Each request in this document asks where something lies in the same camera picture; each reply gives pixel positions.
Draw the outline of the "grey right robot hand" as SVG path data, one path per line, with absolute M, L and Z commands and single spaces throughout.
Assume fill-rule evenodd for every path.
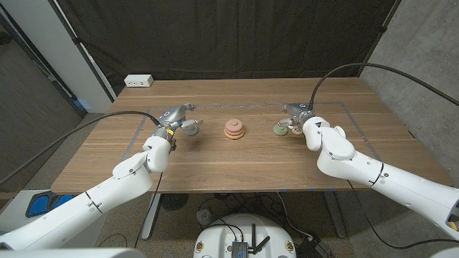
M 309 109 L 308 104 L 304 103 L 284 104 L 281 110 L 290 116 L 278 122 L 278 125 L 282 127 L 302 129 L 305 122 L 316 115 Z

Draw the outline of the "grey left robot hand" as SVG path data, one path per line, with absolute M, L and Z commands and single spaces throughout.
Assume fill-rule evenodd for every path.
M 191 103 L 169 108 L 159 117 L 159 125 L 153 135 L 171 141 L 178 128 L 182 129 L 188 136 L 196 135 L 199 132 L 198 125 L 202 121 L 186 119 L 186 112 L 195 109 L 196 105 Z

